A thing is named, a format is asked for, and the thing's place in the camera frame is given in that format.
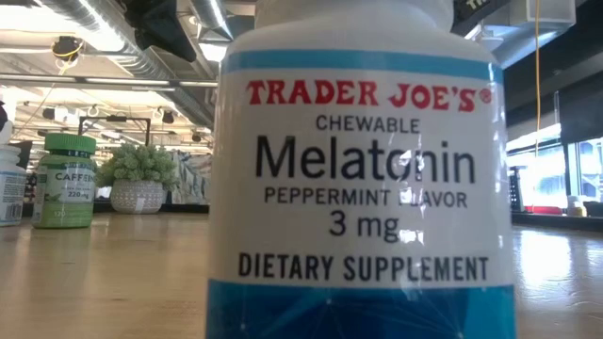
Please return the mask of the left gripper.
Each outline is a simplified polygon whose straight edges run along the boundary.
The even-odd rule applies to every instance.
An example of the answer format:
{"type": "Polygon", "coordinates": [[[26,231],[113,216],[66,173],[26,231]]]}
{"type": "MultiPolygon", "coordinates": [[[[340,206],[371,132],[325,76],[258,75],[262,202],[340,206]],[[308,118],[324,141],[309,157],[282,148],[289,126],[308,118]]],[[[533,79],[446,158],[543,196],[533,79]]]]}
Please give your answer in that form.
{"type": "Polygon", "coordinates": [[[196,59],[176,15],[176,0],[128,0],[124,5],[124,19],[134,29],[138,48],[155,46],[187,62],[196,59]]]}

